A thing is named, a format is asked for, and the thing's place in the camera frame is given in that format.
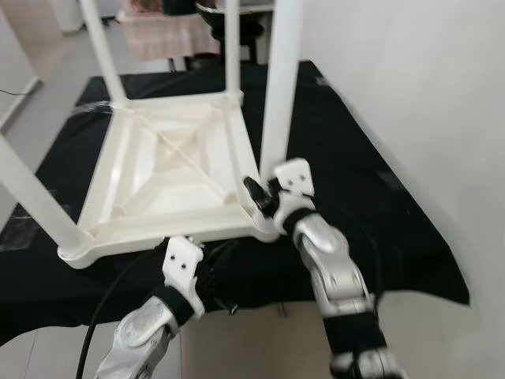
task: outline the white wall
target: white wall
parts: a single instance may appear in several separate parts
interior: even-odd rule
[[[503,0],[308,0],[302,44],[451,245],[486,326],[447,358],[486,378],[505,376],[504,16]]]
[[[36,84],[37,77],[2,8],[0,8],[0,36],[2,36],[0,38],[0,89],[17,93],[30,91]],[[11,96],[0,92],[0,129],[21,100],[21,96]]]
[[[0,5],[24,47],[62,37],[49,0],[0,0]]]
[[[49,0],[49,3],[62,32],[76,32],[80,29],[83,18],[77,0]]]
[[[116,16],[121,5],[122,0],[96,0],[96,6],[101,17]]]

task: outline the black fabric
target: black fabric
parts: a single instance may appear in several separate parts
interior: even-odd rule
[[[216,92],[225,87],[220,67],[125,75],[122,80],[133,99]],[[266,82],[266,67],[242,67],[242,110],[257,162]],[[385,290],[423,291],[468,303],[466,285],[446,242],[399,181],[391,180],[391,169],[339,96],[323,82],[311,62],[300,64],[288,158],[310,162],[315,205],[347,237],[350,255],[368,288],[375,287],[376,261],[361,230],[342,209],[377,241]],[[95,77],[78,104],[107,99],[103,79]],[[86,113],[69,118],[37,171],[76,221],[110,117]],[[207,250],[221,243],[208,243]],[[74,270],[58,258],[56,245],[40,229],[28,248],[0,252],[0,344],[34,328],[87,324],[111,281],[136,255],[104,257],[89,268]],[[163,252],[154,252],[123,279],[100,322],[120,320],[163,284],[163,258]],[[309,274],[288,238],[271,244],[242,238],[221,254],[214,273],[226,292],[223,296],[240,307],[313,299]]]
[[[359,355],[387,346],[377,316],[372,312],[326,318],[324,329],[333,354]]]
[[[181,295],[181,292],[177,291],[177,289],[172,286],[157,287],[152,295],[159,298],[172,311],[179,328],[188,322],[195,313],[193,307],[188,303],[186,298]]]
[[[308,208],[297,209],[296,211],[294,211],[293,213],[291,213],[289,216],[286,217],[282,227],[286,231],[287,235],[291,236],[293,235],[294,227],[297,224],[297,222],[308,215],[312,215],[315,212],[316,211],[314,209],[308,209]]]

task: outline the black chair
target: black chair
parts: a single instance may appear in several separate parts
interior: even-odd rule
[[[212,37],[220,43],[221,58],[220,62],[224,65],[225,62],[225,20],[224,14],[215,10],[213,6],[196,4],[196,10],[199,15],[212,28]],[[244,13],[240,15],[240,45],[249,48],[249,61],[257,65],[258,53],[256,48],[256,40],[264,33],[264,28],[258,22],[265,13]]]
[[[240,27],[240,46],[247,46],[249,48],[249,61],[253,65],[258,64],[258,51],[256,47],[256,40],[264,33],[263,26],[259,22],[249,22],[247,24],[241,23]],[[219,41],[220,45],[220,62],[224,65],[226,56],[226,43],[224,29],[212,29],[212,37]]]

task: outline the black wire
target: black wire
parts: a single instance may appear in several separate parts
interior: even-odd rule
[[[6,93],[7,95],[12,95],[12,96],[29,96],[31,95],[34,91],[36,90],[36,88],[32,89],[31,91],[28,91],[28,92],[11,92],[11,91],[7,91],[5,89],[0,89],[0,92],[3,92],[3,93]]]
[[[84,342],[82,344],[82,349],[80,350],[80,357],[79,357],[79,365],[77,366],[77,374],[76,374],[76,379],[82,379],[83,372],[84,372],[84,365],[86,364],[86,358],[88,357],[88,351],[89,351],[89,346],[92,341],[93,337],[93,332],[95,331],[96,325],[98,323],[98,318],[99,315],[102,311],[103,306],[109,299],[110,295],[116,288],[116,286],[119,284],[119,282],[128,274],[128,272],[135,267],[142,259],[144,259],[146,256],[149,255],[150,252],[154,252],[155,250],[150,250],[149,252],[142,253],[139,257],[135,259],[135,261],[131,262],[126,268],[120,272],[120,274],[116,277],[114,282],[110,284],[110,286],[107,288],[107,291],[105,294],[103,294],[102,299],[100,300],[100,303],[95,309],[95,312],[93,313],[91,321],[89,321],[89,327],[88,331],[86,332],[86,337],[84,338]]]

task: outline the stool leg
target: stool leg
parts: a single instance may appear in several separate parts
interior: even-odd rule
[[[253,65],[258,64],[258,52],[256,49],[256,40],[249,44],[249,60]]]
[[[168,58],[168,70],[171,72],[171,73],[174,73],[175,71],[177,71],[175,69],[175,62],[174,62],[174,59],[173,58]]]
[[[220,53],[220,56],[219,56],[219,64],[221,66],[224,66],[224,59],[225,59],[225,51],[226,51],[226,47],[224,46],[224,42],[221,42],[219,44],[219,53]]]

